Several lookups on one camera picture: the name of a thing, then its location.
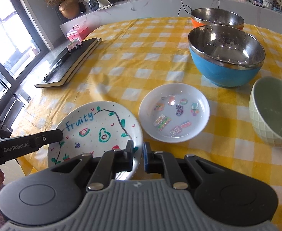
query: tablecloth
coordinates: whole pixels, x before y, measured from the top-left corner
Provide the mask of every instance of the tablecloth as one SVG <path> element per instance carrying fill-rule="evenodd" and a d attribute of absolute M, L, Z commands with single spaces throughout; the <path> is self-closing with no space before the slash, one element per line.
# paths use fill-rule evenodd
<path fill-rule="evenodd" d="M 249 84 L 225 89 L 200 74 L 189 53 L 190 18 L 148 18 L 108 24 L 87 38 L 103 42 L 67 86 L 38 89 L 13 136 L 55 129 L 72 110 L 87 102 L 109 100 L 127 107 L 136 117 L 142 99 L 157 86 L 183 82 L 202 91 L 210 104 L 206 128 L 192 140 L 160 143 L 144 134 L 153 150 L 182 158 L 194 153 L 271 185 L 279 206 L 273 223 L 282 230 L 282 148 L 271 148 L 254 133 L 249 97 L 262 76 L 282 79 L 282 35 L 245 25 L 266 51 L 260 72 Z M 26 175 L 47 167 L 47 149 L 20 157 Z"/>

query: white plate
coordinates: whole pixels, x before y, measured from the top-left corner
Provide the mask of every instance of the white plate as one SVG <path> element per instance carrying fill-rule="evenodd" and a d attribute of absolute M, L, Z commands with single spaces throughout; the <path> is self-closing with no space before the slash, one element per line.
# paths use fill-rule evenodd
<path fill-rule="evenodd" d="M 168 143 L 197 136 L 208 123 L 209 115 L 206 97 L 184 83 L 169 83 L 153 89 L 139 108 L 143 129 L 154 139 Z"/>
<path fill-rule="evenodd" d="M 116 175 L 118 180 L 130 179 L 142 155 L 143 135 L 134 115 L 115 102 L 90 102 L 70 112 L 57 126 L 63 140 L 48 148 L 48 166 L 79 154 L 92 153 L 101 157 L 105 151 L 125 149 L 128 140 L 134 141 L 134 162 L 131 172 Z"/>

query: blue bowl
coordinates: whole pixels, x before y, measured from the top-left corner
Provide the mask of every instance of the blue bowl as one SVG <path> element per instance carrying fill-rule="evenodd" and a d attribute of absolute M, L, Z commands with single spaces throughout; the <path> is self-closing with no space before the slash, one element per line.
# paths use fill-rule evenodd
<path fill-rule="evenodd" d="M 220 87 L 238 87 L 251 81 L 261 69 L 265 50 L 251 35 L 225 25 L 206 25 L 188 36 L 197 69 Z"/>

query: plate rim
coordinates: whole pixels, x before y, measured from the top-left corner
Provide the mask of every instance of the plate rim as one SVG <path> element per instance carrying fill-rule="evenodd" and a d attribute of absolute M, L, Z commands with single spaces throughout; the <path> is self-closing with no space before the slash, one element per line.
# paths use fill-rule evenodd
<path fill-rule="evenodd" d="M 151 90 L 150 92 L 148 92 L 148 93 L 146 94 L 146 96 L 143 98 L 143 100 L 141 101 L 141 104 L 140 104 L 140 106 L 139 106 L 139 111 L 138 111 L 138 117 L 139 117 L 139 119 L 140 119 L 140 109 L 141 109 L 141 106 L 142 106 L 144 100 L 146 99 L 146 97 L 147 97 L 150 93 L 152 93 L 154 90 L 158 90 L 160 87 L 163 87 L 163 86 L 166 86 L 166 85 L 172 86 L 172 85 L 178 85 L 178 84 L 192 87 L 192 88 L 196 89 L 197 91 L 199 91 L 199 92 L 204 96 L 204 98 L 206 99 L 205 102 L 206 102 L 206 104 L 208 105 L 208 108 L 209 108 L 208 117 L 207 117 L 207 119 L 206 119 L 206 124 L 204 125 L 204 127 L 203 127 L 195 136 L 193 136 L 193 137 L 191 137 L 190 139 L 185 140 L 185 141 L 177 141 L 177 140 L 179 140 L 180 138 L 170 138 L 170 140 L 174 140 L 174 141 L 164 141 L 164 140 L 162 140 L 162 139 L 156 138 L 156 137 L 154 137 L 153 135 L 151 135 L 151 134 L 143 127 L 142 121 L 140 120 L 140 125 L 141 125 L 142 129 L 143 129 L 150 137 L 154 138 L 154 139 L 157 140 L 157 141 L 163 142 L 163 143 L 181 143 L 181 142 L 189 141 L 189 140 L 195 138 L 196 136 L 198 136 L 198 135 L 205 129 L 205 127 L 207 126 L 207 124 L 208 124 L 208 122 L 209 122 L 209 118 L 210 118 L 210 106 L 209 106 L 209 102 L 208 102 L 206 96 L 205 96 L 199 89 L 197 89 L 196 87 L 193 87 L 193 86 L 191 86 L 191 85 L 189 85 L 189 84 L 182 83 L 182 82 L 172 82 L 172 83 L 162 84 L 162 85 L 160 85 L 160 86 L 154 88 L 154 89 Z"/>
<path fill-rule="evenodd" d="M 121 104 L 119 104 L 119 103 L 117 103 L 117 102 L 112 102 L 112 101 L 94 101 L 94 102 L 88 102 L 88 103 L 85 103 L 85 104 L 83 104 L 83 105 L 80 105 L 79 107 L 77 107 L 77 108 L 75 108 L 74 110 L 72 110 L 71 112 L 69 112 L 60 122 L 59 122 L 59 124 L 57 125 L 57 127 L 55 128 L 55 129 L 59 129 L 58 127 L 59 127 L 59 125 L 62 123 L 62 121 L 66 118 L 66 117 L 69 117 L 70 116 L 70 114 L 71 113 L 73 113 L 74 111 L 76 111 L 77 109 L 79 109 L 79 108 L 81 108 L 81 107 L 83 107 L 83 106 L 85 106 L 85 105 L 88 105 L 88 104 L 92 104 L 92 103 L 99 103 L 99 102 L 106 102 L 106 103 L 113 103 L 113 104 L 118 104 L 119 106 L 121 106 L 121 107 L 123 107 L 123 108 L 125 108 L 126 110 L 128 110 L 128 112 L 130 112 L 131 113 L 131 116 L 132 117 L 134 117 L 134 119 L 135 119 L 135 121 L 138 123 L 138 125 L 139 125 L 139 127 L 140 127 L 140 133 L 141 133 L 141 141 L 140 141 L 140 145 L 136 145 L 135 143 L 134 143 L 134 147 L 138 147 L 138 150 L 134 153 L 134 158 L 136 158 L 136 160 L 135 160 L 135 167 L 133 167 L 132 168 L 132 171 L 130 171 L 130 172 L 122 172 L 122 173 L 129 173 L 129 175 L 126 177 L 126 179 L 125 180 L 129 180 L 135 173 L 136 173 L 136 171 L 137 171 L 137 168 L 139 167 L 139 164 L 140 164 L 140 162 L 141 162 L 141 156 L 142 156 L 142 151 L 143 151 L 143 144 L 144 144 L 144 138 L 143 138 L 143 131 L 142 131 L 142 127 L 141 127 L 141 124 L 140 124 L 140 122 L 138 121 L 138 119 L 135 117 L 135 115 L 128 109 L 128 108 L 126 108 L 125 106 L 123 106 L 123 105 L 121 105 Z M 49 157 L 48 157 L 48 154 L 50 153 L 50 149 L 49 149 L 49 145 L 48 145 L 48 151 L 47 151 L 47 165 L 48 165 L 48 167 L 51 167 L 51 166 L 53 166 L 53 165 L 51 165 L 51 166 L 49 166 Z"/>

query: screw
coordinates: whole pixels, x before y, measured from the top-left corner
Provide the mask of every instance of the screw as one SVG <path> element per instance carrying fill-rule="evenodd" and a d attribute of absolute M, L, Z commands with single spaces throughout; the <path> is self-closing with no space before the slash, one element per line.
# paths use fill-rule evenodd
<path fill-rule="evenodd" d="M 186 189 L 186 188 L 188 188 L 188 184 L 185 183 L 185 182 L 182 182 L 182 181 L 175 182 L 173 184 L 173 188 L 174 189 Z"/>
<path fill-rule="evenodd" d="M 103 189 L 103 184 L 100 182 L 93 182 L 88 186 L 88 189 L 94 191 L 101 190 Z"/>

